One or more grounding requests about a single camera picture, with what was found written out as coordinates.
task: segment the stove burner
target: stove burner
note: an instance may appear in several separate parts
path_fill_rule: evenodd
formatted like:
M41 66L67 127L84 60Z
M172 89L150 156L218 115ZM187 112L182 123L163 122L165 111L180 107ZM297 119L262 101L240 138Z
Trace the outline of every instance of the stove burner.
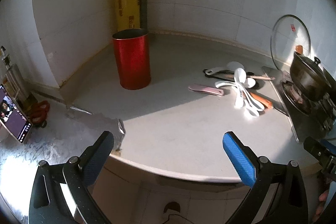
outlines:
M286 81L282 82L283 93L289 99L289 101L303 114L311 114L311 104L307 98L305 98L301 91L294 85L294 83Z

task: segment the orange handle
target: orange handle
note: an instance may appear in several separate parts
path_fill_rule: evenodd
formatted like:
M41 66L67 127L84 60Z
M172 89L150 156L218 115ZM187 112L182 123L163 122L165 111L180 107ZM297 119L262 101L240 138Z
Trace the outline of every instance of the orange handle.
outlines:
M295 46L295 51L299 54L303 54L303 47L302 45Z
M251 96L256 99L257 101L261 102L265 107L271 109L273 108L273 103L265 98L262 98L261 96L259 95L256 95L252 92L250 92Z

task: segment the gas stove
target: gas stove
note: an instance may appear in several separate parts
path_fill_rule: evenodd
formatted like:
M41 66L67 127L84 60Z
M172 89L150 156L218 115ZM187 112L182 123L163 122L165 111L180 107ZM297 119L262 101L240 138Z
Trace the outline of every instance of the gas stove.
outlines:
M319 140L325 138L336 119L336 106L325 94L319 102L308 100L291 81L289 73L269 67L262 67L271 81L281 101L288 111L292 132L297 142L308 136Z

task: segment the blue gripper pad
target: blue gripper pad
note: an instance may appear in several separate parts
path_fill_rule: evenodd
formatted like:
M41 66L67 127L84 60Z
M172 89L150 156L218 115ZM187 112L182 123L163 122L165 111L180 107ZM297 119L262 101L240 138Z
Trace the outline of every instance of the blue gripper pad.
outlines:
M256 168L228 132L223 136L223 148L241 181L252 188L257 180Z

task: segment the red object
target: red object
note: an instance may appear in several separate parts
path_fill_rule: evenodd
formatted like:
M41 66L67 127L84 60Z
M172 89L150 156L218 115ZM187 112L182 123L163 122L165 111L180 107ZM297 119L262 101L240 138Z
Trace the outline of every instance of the red object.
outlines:
M115 61L120 84L138 90L151 82L147 30L127 29L113 35Z
M41 125L47 118L50 109L48 101L34 104L30 110L29 118L34 125Z

